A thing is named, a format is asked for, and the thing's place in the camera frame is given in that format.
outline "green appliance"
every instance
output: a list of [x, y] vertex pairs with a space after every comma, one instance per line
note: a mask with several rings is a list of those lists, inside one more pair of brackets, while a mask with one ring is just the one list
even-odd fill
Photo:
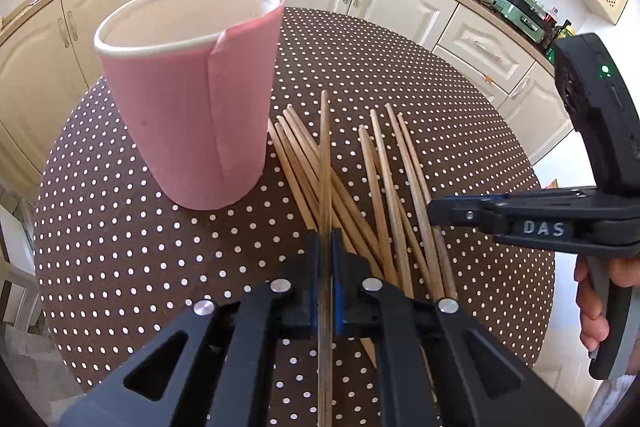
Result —
[[495, 0], [494, 7], [536, 44], [545, 38], [546, 12], [536, 0]]

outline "white chair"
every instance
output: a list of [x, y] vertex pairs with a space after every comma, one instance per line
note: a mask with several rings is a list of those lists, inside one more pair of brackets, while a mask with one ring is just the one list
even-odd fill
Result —
[[4, 321], [27, 331], [42, 309], [31, 245], [20, 221], [0, 206], [0, 289], [4, 281], [12, 284]]

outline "silver screw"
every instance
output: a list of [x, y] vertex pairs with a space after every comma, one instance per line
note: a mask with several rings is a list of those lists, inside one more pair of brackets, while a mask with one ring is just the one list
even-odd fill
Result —
[[379, 292], [382, 290], [382, 281], [375, 277], [369, 277], [362, 281], [362, 287], [368, 292]]
[[276, 293], [286, 293], [291, 289], [291, 283], [286, 279], [274, 279], [269, 286]]
[[438, 309], [440, 309], [442, 313], [452, 314], [460, 309], [460, 305], [456, 300], [444, 298], [438, 301]]
[[212, 314], [215, 309], [215, 302], [207, 300], [198, 301], [193, 305], [193, 312], [202, 317]]

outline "round table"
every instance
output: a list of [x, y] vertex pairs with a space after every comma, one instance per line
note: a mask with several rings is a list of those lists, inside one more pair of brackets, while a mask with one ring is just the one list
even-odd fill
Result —
[[[434, 197], [540, 187], [498, 112], [440, 58], [360, 19], [286, 9], [271, 118], [291, 103], [317, 137], [322, 89], [330, 90], [334, 168], [372, 226], [357, 134], [371, 108], [407, 209], [412, 201], [390, 139], [387, 102], [408, 121]], [[252, 285], [277, 277], [280, 262], [305, 245], [271, 142], [262, 178], [241, 201], [211, 212], [180, 208], [148, 171], [103, 78], [53, 146], [35, 217], [47, 322], [85, 390], [186, 306], [202, 298], [221, 305], [241, 299]], [[444, 232], [461, 304], [532, 365], [552, 304], [553, 253], [497, 246], [475, 229]], [[421, 298], [416, 266], [414, 287]], [[315, 357], [313, 341], [278, 346], [272, 425], [316, 423]], [[334, 359], [335, 417], [344, 425], [378, 425], [376, 374], [362, 346], [337, 339]]]

